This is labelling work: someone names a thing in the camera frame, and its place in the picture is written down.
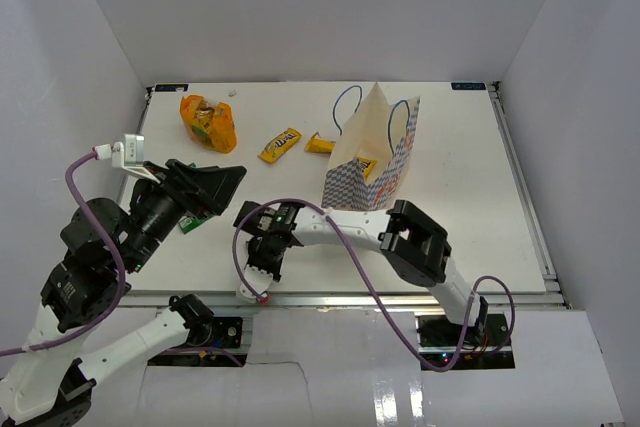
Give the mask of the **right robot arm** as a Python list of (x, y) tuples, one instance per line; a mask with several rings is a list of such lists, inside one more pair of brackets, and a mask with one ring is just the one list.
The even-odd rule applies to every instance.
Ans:
[(388, 209), (322, 209), (301, 199), (278, 199), (265, 205), (246, 201), (233, 227), (234, 236), (249, 235), (247, 260), (232, 258), (240, 284), (237, 295), (264, 302), (281, 279), (286, 251), (293, 247), (348, 245), (382, 255), (404, 282), (427, 289), (452, 324), (453, 337), (472, 346), (488, 332), (488, 305), (457, 270), (444, 227), (407, 200)]

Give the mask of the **yellow M&M's packet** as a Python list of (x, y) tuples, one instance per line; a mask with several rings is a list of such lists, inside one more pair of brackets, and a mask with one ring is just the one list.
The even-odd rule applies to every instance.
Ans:
[(272, 164), (278, 161), (302, 138), (302, 134), (294, 128), (287, 128), (269, 141), (258, 155), (258, 158)]
[(377, 161), (375, 159), (369, 159), (364, 157), (356, 157), (355, 160), (358, 163), (358, 167), (364, 179), (367, 179), (373, 169), (375, 168)]

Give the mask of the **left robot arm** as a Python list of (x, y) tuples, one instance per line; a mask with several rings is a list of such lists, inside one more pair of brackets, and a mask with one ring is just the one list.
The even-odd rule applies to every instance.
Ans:
[(171, 159), (164, 166), (143, 163), (142, 174), (127, 209), (108, 198), (91, 199), (61, 231), (67, 252), (47, 278), (34, 327), (1, 380), (5, 425), (72, 426), (88, 412), (95, 388), (121, 370), (172, 350), (239, 346), (241, 320), (217, 318), (187, 294), (172, 296), (143, 327), (83, 353), (90, 332), (130, 290), (127, 275), (141, 270), (183, 217), (221, 215), (246, 170)]

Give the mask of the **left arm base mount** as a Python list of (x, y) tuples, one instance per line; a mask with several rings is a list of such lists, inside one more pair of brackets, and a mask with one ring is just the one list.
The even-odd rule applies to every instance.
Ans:
[(232, 353), (242, 344), (241, 317), (216, 317), (211, 324), (197, 327), (185, 343), (153, 357), (154, 367), (243, 367), (245, 354)]

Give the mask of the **yellow snack packet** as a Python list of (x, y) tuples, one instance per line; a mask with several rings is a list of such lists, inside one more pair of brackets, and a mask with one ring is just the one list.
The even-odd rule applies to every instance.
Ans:
[(335, 147), (335, 142), (320, 137), (315, 132), (305, 145), (305, 151), (309, 153), (331, 154)]

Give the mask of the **green Fox's candy bag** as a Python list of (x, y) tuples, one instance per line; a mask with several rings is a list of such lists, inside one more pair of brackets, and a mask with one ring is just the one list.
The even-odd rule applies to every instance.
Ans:
[(213, 215), (208, 215), (204, 217), (196, 217), (189, 214), (185, 214), (178, 222), (178, 227), (180, 231), (187, 235), (193, 230), (199, 228), (201, 225), (209, 221), (213, 218)]

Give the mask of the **orange chips bag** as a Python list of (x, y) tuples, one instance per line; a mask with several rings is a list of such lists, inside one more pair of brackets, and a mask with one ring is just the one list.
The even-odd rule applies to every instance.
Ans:
[(237, 146), (230, 105), (189, 95), (181, 99), (179, 113), (187, 134), (205, 148), (227, 154)]

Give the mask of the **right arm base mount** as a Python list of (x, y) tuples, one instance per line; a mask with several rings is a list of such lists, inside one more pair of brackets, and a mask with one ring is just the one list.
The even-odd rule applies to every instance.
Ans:
[[(421, 356), (433, 364), (441, 366), (449, 364), (455, 352), (461, 327), (451, 324), (444, 315), (419, 316), (416, 322)], [(461, 354), (453, 369), (514, 369), (516, 365), (511, 341), (508, 341), (499, 352), (491, 354), (491, 351), (506, 338), (508, 327), (504, 314), (490, 314), (482, 336), (475, 337), (472, 329), (469, 328)]]

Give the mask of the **checkered paper bag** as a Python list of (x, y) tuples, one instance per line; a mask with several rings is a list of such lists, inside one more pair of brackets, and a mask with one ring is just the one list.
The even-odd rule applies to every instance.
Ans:
[[(339, 128), (330, 154), (321, 206), (336, 210), (374, 211), (390, 206), (409, 170), (421, 98), (389, 103), (375, 84)], [(356, 157), (377, 164), (364, 179)]]

